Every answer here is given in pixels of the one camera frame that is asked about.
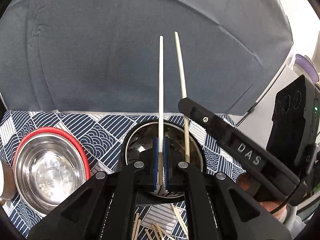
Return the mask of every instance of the camera lens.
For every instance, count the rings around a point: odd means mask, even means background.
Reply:
[[[282,113],[285,114],[286,112],[288,112],[290,107],[290,96],[287,95],[284,97],[284,105],[282,106]]]
[[[275,112],[278,113],[280,110],[280,101],[278,101],[275,105]]]
[[[294,98],[293,98],[293,102],[292,102],[292,106],[294,109],[297,109],[300,106],[301,103],[301,93],[300,91],[297,91],[294,94]]]

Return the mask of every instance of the blue gripper pad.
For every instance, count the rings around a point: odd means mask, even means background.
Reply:
[[[168,189],[169,186],[169,166],[168,166],[168,153],[170,151],[167,143],[168,137],[163,138],[163,168],[164,168],[164,186]]]
[[[152,152],[153,152],[153,190],[157,190],[158,184],[158,144],[159,139],[155,137],[153,139]]]

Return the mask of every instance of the chopsticks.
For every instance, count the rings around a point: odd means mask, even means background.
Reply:
[[[183,61],[182,61],[182,53],[181,53],[181,46],[179,35],[177,32],[174,33],[175,40],[176,40],[176,48],[177,48],[177,56],[178,56],[178,65],[179,65],[179,73],[180,73],[180,84],[181,84],[181,93],[182,98],[187,97],[187,88],[186,88],[186,79],[184,76],[184,68],[183,68]],[[190,163],[190,145],[189,145],[189,118],[184,116],[184,143],[185,143],[185,161]]]
[[[177,207],[175,205],[173,205],[172,203],[170,204],[170,206],[171,206],[172,210],[174,211],[174,213],[176,214],[176,217],[178,218],[178,221],[179,221],[179,223],[180,223],[180,225],[182,227],[182,230],[183,230],[184,234],[186,236],[188,236],[188,228],[187,228],[186,224],[184,223],[184,221],[183,221],[183,219],[182,219]]]
[[[158,141],[158,174],[159,185],[163,181],[163,111],[164,111],[164,86],[163,86],[163,36],[160,36],[159,51],[159,141]]]

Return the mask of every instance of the metal screw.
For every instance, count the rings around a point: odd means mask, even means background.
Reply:
[[[218,172],[216,174],[216,177],[217,177],[217,179],[224,180],[227,176],[222,172]]]
[[[96,173],[97,179],[104,179],[106,177],[106,174],[103,171],[99,171]]]
[[[179,162],[179,163],[178,163],[178,166],[179,166],[180,168],[182,168],[182,169],[185,169],[186,167],[188,167],[188,163],[186,163],[186,162]]]
[[[144,163],[138,161],[138,162],[135,162],[135,163],[134,163],[134,166],[135,166],[136,168],[142,168],[142,167],[144,166]]]

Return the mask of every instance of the purple lid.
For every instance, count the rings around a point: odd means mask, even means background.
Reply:
[[[308,74],[314,85],[319,81],[319,76],[315,67],[305,57],[296,54],[295,64],[299,65]]]

